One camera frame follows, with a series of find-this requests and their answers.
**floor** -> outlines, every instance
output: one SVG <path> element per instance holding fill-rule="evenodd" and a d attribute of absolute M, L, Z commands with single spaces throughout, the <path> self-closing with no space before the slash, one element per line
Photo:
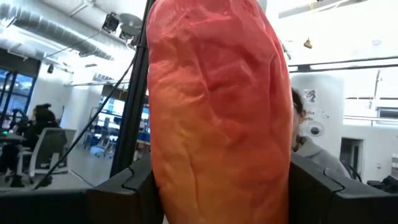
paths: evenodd
<path fill-rule="evenodd" d="M 70 172 L 67 174 L 53 175 L 52 183 L 40 189 L 85 189 L 94 187 L 109 179 L 112 159 L 97 158 L 95 153 L 100 151 L 93 147 L 90 151 L 78 146 L 72 150 L 68 157 Z M 36 177 L 35 184 L 31 185 L 23 180 L 24 188 L 10 188 L 9 182 L 0 177 L 0 192 L 10 190 L 31 190 L 43 176 Z"/>
<path fill-rule="evenodd" d="M 92 147 L 84 149 L 77 146 L 69 154 L 68 162 L 72 173 L 81 177 L 87 184 L 97 186 L 109 179 L 113 158 L 109 155 L 98 158 L 95 154 L 103 152 L 102 149 Z"/>

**exposed ductwork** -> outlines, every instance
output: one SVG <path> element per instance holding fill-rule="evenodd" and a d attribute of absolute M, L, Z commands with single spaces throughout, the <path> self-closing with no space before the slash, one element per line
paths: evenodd
<path fill-rule="evenodd" d="M 113 60 L 116 53 L 131 52 L 123 41 L 71 19 L 40 1 L 2 1 L 0 21 L 9 21 L 21 29 L 77 50 L 81 57 L 95 55 Z"/>

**ceiling speaker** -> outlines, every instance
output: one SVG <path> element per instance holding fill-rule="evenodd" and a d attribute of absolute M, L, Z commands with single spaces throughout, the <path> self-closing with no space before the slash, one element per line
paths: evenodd
<path fill-rule="evenodd" d="M 120 32 L 119 38 L 122 40 L 131 40 L 135 35 L 139 35 L 141 32 L 141 28 L 129 26 L 128 24 L 122 24 L 120 29 L 122 31 Z"/>
<path fill-rule="evenodd" d="M 119 16 L 120 18 L 120 22 L 122 24 L 126 24 L 127 26 L 133 26 L 135 28 L 141 29 L 142 27 L 142 19 L 140 19 L 139 17 L 132 15 L 132 14 L 128 14 L 128 13 L 122 13 Z"/>
<path fill-rule="evenodd" d="M 105 30 L 108 33 L 115 33 L 116 29 L 119 26 L 119 20 L 116 18 L 115 13 L 110 13 L 106 15 L 104 24 L 102 25 L 102 29 Z"/>

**desk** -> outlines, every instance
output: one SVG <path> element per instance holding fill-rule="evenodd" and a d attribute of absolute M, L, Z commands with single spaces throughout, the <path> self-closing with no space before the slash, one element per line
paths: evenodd
<path fill-rule="evenodd" d="M 5 136 L 0 136 L 0 143 L 15 143 L 22 142 L 25 138 L 14 133 L 9 133 Z"/>

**black frame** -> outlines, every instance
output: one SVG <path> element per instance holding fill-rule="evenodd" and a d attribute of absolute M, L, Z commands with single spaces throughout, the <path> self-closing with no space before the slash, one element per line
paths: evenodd
<path fill-rule="evenodd" d="M 136 151 L 139 123 L 144 106 L 144 96 L 147 90 L 147 73 L 149 55 L 147 48 L 146 23 L 147 16 L 155 0 L 147 0 L 144 19 L 142 21 L 141 36 L 136 50 L 136 62 L 132 68 L 127 100 L 124 104 L 118 146 L 114 153 L 111 177 L 128 168 Z"/>

